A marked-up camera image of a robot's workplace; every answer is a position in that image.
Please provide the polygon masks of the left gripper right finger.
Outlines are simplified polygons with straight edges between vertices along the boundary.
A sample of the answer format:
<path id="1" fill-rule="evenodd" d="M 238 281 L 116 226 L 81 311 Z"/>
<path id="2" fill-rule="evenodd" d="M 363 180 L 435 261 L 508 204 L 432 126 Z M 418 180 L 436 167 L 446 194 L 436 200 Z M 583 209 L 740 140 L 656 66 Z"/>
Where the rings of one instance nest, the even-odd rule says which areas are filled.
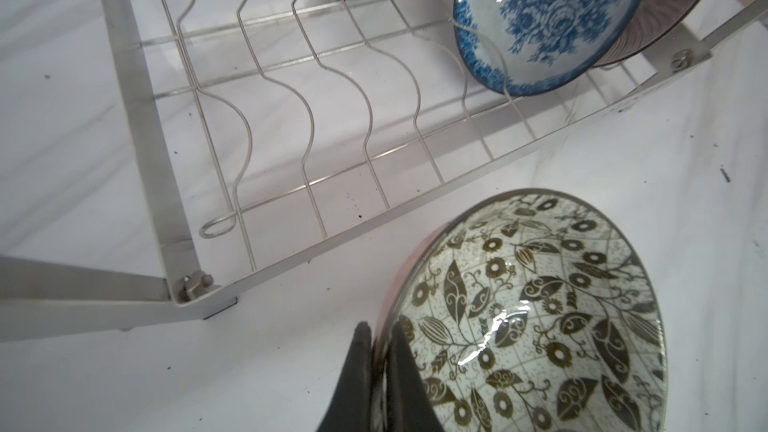
<path id="1" fill-rule="evenodd" d="M 386 431 L 443 432 L 400 323 L 391 330 L 385 378 Z"/>

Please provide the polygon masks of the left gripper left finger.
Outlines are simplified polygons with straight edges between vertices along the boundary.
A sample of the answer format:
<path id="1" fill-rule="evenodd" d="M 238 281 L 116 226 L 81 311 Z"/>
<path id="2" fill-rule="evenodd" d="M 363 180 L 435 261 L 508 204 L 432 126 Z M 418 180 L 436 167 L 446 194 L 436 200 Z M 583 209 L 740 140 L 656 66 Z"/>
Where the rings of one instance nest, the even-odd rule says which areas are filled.
<path id="1" fill-rule="evenodd" d="M 372 332 L 355 327 L 341 374 L 318 432 L 366 432 L 370 428 Z"/>

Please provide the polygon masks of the light blue floral bowl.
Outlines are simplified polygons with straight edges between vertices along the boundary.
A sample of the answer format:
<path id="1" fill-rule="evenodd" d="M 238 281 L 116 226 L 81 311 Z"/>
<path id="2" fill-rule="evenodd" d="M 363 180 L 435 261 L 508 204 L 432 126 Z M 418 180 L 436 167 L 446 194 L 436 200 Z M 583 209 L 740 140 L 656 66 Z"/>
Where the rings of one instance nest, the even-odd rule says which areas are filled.
<path id="1" fill-rule="evenodd" d="M 486 88 L 514 97 L 557 89 L 619 39 L 641 0 L 454 0 L 457 47 Z"/>

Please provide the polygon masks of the steel two-tier dish rack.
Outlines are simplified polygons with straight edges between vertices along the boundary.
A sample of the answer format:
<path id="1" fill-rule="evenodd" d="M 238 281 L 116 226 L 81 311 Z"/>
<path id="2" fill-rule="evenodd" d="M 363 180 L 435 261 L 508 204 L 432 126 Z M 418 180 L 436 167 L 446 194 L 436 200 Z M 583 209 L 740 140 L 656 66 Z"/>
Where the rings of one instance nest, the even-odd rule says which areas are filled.
<path id="1" fill-rule="evenodd" d="M 110 48 L 47 35 L 35 94 L 1 122 L 1 338 L 35 340 L 196 320 L 245 291 L 628 108 L 767 14 L 712 32 L 679 24 L 586 72 L 601 105 L 543 124 L 546 97 L 470 75 L 451 0 L 98 0 Z"/>

